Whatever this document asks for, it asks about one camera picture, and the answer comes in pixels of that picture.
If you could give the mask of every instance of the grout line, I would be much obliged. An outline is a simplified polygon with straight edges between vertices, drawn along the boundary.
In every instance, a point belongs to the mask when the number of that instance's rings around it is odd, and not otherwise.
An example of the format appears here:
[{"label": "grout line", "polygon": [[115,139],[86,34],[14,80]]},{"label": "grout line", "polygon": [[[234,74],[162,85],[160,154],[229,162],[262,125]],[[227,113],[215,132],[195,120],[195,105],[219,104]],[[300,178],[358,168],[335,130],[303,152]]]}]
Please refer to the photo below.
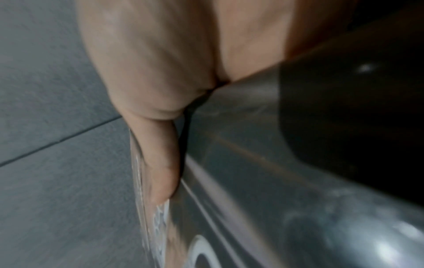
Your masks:
[{"label": "grout line", "polygon": [[79,131],[79,132],[77,132],[77,133],[74,133],[74,134],[72,134],[72,135],[69,135],[69,136],[67,136],[67,137],[65,137],[65,138],[63,138],[63,139],[58,140],[58,141],[51,142],[51,143],[49,143],[49,144],[47,144],[47,145],[44,145],[44,146],[42,146],[42,147],[40,147],[40,148],[38,148],[38,149],[32,150],[32,151],[30,151],[30,152],[27,152],[27,153],[25,153],[25,154],[23,154],[23,155],[17,156],[17,157],[15,157],[15,158],[10,159],[10,160],[6,160],[6,161],[4,161],[4,162],[0,163],[0,168],[1,168],[1,167],[3,167],[3,166],[5,166],[5,165],[11,164],[11,163],[13,163],[13,162],[15,162],[15,161],[21,160],[22,158],[25,158],[25,157],[30,156],[30,155],[32,155],[32,154],[38,153],[39,151],[42,151],[42,150],[47,149],[47,148],[49,148],[49,147],[52,147],[53,145],[56,145],[56,144],[62,143],[62,142],[64,142],[64,141],[67,141],[67,140],[69,140],[69,139],[72,139],[73,137],[76,137],[76,136],[78,136],[78,135],[84,134],[84,133],[86,133],[86,132],[88,132],[88,131],[90,131],[90,130],[93,130],[93,129],[95,129],[95,128],[98,128],[98,127],[100,127],[100,126],[106,125],[106,124],[108,124],[108,123],[110,123],[110,122],[113,122],[113,121],[115,121],[115,120],[118,120],[118,119],[120,119],[121,117],[122,117],[122,116],[117,116],[117,117],[111,118],[111,119],[106,120],[106,121],[104,121],[104,122],[102,122],[102,123],[99,123],[99,124],[97,124],[97,125],[94,125],[94,126],[92,126],[92,127],[86,128],[86,129],[83,129],[83,130],[81,130],[81,131]]}]

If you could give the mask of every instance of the finger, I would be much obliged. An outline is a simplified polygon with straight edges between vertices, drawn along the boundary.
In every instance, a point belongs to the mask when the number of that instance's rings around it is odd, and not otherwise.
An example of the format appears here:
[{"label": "finger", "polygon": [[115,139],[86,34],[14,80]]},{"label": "finger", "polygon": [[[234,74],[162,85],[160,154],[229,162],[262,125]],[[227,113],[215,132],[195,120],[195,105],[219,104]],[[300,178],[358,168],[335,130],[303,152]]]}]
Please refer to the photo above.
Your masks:
[{"label": "finger", "polygon": [[117,107],[133,131],[143,154],[142,171],[147,196],[159,205],[175,191],[179,181],[180,155],[177,133],[171,120],[153,120]]}]

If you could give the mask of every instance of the gray tile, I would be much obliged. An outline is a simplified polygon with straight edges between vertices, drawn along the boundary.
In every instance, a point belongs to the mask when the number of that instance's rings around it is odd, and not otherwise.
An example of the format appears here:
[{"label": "gray tile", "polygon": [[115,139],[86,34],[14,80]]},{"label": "gray tile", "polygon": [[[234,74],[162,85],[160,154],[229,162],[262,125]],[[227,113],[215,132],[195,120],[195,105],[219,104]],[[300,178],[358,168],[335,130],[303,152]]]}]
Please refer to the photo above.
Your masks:
[{"label": "gray tile", "polygon": [[0,163],[116,116],[72,0],[0,3]]},{"label": "gray tile", "polygon": [[0,204],[0,267],[147,267],[122,119],[1,167]]}]

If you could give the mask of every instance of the skin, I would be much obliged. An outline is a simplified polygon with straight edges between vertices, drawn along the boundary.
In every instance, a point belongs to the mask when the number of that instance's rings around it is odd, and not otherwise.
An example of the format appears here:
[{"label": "skin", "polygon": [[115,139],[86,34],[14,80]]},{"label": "skin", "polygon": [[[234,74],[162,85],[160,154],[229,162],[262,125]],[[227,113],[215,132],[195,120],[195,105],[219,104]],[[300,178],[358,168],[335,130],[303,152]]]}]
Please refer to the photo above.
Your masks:
[{"label": "skin", "polygon": [[134,132],[151,198],[179,180],[172,120],[194,99],[342,33],[354,0],[76,0],[81,35]]}]

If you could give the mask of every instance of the gray surface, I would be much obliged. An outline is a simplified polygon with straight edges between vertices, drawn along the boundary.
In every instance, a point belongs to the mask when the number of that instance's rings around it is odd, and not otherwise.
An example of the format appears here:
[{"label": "gray surface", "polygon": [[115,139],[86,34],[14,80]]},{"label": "gray surface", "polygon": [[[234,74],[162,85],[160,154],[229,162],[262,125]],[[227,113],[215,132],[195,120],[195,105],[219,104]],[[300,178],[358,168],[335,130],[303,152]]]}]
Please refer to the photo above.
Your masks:
[{"label": "gray surface", "polygon": [[72,0],[0,3],[0,164],[115,117]]},{"label": "gray surface", "polygon": [[122,119],[0,168],[0,267],[146,267]]}]

